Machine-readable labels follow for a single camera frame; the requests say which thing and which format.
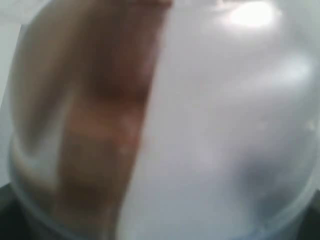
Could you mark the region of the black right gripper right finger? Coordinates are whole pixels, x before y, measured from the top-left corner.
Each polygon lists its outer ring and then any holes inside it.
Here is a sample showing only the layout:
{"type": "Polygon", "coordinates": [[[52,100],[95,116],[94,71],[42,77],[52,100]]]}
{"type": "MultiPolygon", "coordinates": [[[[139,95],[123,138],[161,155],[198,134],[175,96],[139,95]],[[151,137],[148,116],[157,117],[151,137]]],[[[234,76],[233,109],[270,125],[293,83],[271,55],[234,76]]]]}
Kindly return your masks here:
{"type": "Polygon", "coordinates": [[[289,226],[288,240],[319,240],[320,239],[320,190],[314,192],[312,198],[303,203],[298,197],[287,207],[293,223],[289,226]]]}

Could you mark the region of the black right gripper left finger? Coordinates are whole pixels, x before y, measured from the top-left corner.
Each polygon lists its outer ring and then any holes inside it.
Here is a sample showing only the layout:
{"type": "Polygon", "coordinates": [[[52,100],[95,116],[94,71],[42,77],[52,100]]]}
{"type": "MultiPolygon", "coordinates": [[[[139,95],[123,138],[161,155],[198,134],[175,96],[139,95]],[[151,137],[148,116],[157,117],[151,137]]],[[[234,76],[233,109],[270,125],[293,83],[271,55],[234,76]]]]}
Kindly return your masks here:
{"type": "Polygon", "coordinates": [[[27,220],[8,183],[0,188],[0,239],[1,240],[49,240],[50,232],[36,229],[27,220]]]}

